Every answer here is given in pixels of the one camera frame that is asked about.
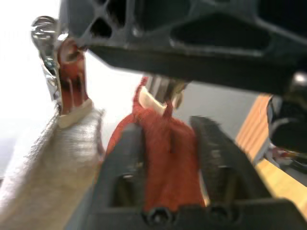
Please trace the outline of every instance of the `wooden surface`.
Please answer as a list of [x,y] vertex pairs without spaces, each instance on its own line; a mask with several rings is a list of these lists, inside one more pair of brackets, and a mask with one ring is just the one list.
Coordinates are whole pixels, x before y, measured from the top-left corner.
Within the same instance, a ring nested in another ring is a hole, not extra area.
[[[236,138],[237,145],[251,160],[255,158],[268,138],[266,105],[269,99],[269,95],[260,95],[255,100]],[[307,188],[304,185],[267,160],[261,161],[256,169],[272,194],[292,200],[307,218]]]

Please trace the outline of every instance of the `beige cloth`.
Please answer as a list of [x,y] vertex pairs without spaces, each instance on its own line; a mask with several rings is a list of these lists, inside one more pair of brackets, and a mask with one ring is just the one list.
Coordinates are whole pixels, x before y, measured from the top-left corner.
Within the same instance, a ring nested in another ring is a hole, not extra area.
[[20,139],[0,188],[1,230],[62,230],[93,182],[102,112],[58,127],[55,105],[40,130]]

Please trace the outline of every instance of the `red cloth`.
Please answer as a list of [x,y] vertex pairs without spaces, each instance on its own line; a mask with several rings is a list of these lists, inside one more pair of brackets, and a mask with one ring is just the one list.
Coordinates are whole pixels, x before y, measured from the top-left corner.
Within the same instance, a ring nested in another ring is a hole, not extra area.
[[146,82],[147,78],[144,77],[133,99],[132,114],[119,123],[106,153],[112,151],[126,125],[138,122],[144,130],[146,142],[144,210],[164,206],[176,211],[181,205],[204,205],[199,183],[195,134],[190,127],[172,117],[171,103],[167,103],[163,116],[139,104],[139,92]]

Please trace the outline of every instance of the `white background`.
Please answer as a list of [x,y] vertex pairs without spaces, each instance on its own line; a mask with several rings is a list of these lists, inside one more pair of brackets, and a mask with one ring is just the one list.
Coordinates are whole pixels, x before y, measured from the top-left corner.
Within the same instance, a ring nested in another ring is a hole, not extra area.
[[[50,96],[32,44],[30,25],[42,15],[58,18],[60,0],[1,1],[0,6],[0,177],[16,139],[51,112]],[[103,144],[117,123],[131,112],[131,99],[140,74],[113,70],[86,54],[88,94],[105,108]]]

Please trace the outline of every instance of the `red towel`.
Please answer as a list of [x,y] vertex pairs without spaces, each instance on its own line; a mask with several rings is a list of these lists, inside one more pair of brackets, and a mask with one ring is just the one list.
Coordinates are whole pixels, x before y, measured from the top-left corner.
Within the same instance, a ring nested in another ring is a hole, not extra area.
[[106,153],[109,154],[129,123],[138,122],[145,135],[147,179],[144,211],[167,207],[176,211],[181,205],[204,205],[199,183],[196,138],[193,130],[172,117],[170,102],[163,116],[139,104],[139,92],[147,82],[144,77],[138,86],[132,114],[117,126]]

